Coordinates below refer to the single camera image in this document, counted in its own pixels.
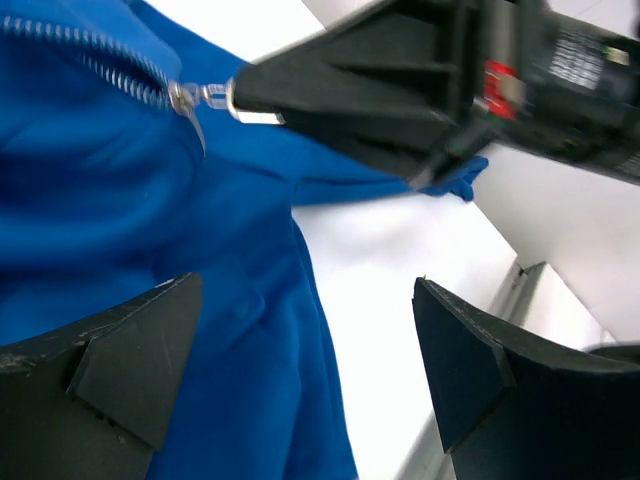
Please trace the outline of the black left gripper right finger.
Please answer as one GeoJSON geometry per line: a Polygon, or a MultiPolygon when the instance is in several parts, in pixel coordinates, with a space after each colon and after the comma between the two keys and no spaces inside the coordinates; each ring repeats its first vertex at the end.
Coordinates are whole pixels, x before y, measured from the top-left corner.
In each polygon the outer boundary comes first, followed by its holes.
{"type": "Polygon", "coordinates": [[[579,351],[494,319],[515,386],[451,454],[460,479],[635,479],[639,348],[579,351]]]}

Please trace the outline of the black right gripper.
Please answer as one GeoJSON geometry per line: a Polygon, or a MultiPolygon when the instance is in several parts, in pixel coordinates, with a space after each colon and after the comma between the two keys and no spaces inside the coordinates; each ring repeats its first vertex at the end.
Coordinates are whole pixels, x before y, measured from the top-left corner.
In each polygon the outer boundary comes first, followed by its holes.
{"type": "Polygon", "coordinates": [[[467,1],[478,22],[464,155],[494,142],[639,182],[639,38],[544,1],[467,1]]]}

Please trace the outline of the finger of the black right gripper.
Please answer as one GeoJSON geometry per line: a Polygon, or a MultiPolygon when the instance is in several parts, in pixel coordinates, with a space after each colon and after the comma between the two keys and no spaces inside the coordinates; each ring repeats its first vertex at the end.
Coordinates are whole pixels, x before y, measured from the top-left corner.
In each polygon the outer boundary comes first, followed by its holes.
{"type": "Polygon", "coordinates": [[[381,1],[243,68],[233,103],[369,168],[442,180],[469,158],[479,45],[476,1],[381,1]]]}

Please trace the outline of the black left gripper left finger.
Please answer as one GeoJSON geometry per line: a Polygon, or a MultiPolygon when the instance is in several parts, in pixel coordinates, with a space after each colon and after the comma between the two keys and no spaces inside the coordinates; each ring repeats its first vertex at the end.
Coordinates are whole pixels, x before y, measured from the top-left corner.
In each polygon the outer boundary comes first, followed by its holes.
{"type": "Polygon", "coordinates": [[[201,277],[185,274],[2,347],[2,478],[145,478],[167,435],[201,305],[201,277]]]}

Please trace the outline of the silver zipper pull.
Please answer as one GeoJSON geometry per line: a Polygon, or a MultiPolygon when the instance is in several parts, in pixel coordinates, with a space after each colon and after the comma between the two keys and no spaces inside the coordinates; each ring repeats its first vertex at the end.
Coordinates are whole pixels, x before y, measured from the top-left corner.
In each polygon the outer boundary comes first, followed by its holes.
{"type": "Polygon", "coordinates": [[[189,120],[199,138],[203,153],[206,153],[205,136],[195,113],[196,108],[201,104],[214,110],[226,110],[236,121],[244,124],[276,126],[285,124],[281,114],[237,108],[234,103],[234,93],[233,79],[225,84],[183,84],[175,81],[168,84],[167,97],[171,108],[189,120]]]}

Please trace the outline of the blue zip-up fleece jacket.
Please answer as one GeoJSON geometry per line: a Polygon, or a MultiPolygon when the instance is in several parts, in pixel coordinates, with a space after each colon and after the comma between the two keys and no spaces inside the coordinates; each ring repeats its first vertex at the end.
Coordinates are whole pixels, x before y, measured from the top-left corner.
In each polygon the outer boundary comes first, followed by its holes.
{"type": "Polygon", "coordinates": [[[412,192],[283,125],[204,104],[206,153],[167,87],[225,84],[250,66],[145,1],[1,5],[1,349],[185,274],[202,305],[167,435],[143,479],[391,479],[408,442],[381,414],[382,454],[353,450],[333,333],[353,347],[388,315],[372,268],[341,248],[316,284],[303,213],[380,200],[423,213],[465,200],[484,158],[412,192]]]}

